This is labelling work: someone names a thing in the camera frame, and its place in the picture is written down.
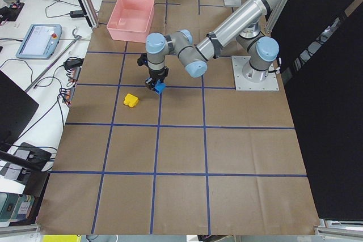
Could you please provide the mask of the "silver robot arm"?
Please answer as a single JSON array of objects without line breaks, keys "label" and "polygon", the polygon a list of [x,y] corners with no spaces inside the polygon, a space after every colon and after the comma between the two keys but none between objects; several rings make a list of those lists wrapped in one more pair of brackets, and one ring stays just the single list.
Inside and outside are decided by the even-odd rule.
[{"label": "silver robot arm", "polygon": [[137,61],[139,66],[145,65],[149,70],[145,86],[157,94],[162,93],[165,88],[164,79],[168,76],[164,60],[172,54],[177,56],[191,77],[201,77],[208,69],[207,62],[211,58],[218,58],[221,50],[233,39],[251,53],[250,69],[254,73],[266,74],[270,64],[277,58],[279,45],[275,39],[263,36],[258,29],[251,36],[247,33],[251,27],[258,27],[260,17],[271,12],[279,2],[280,0],[246,0],[197,45],[194,45],[187,29],[169,35],[149,34],[146,38],[146,53]]}]

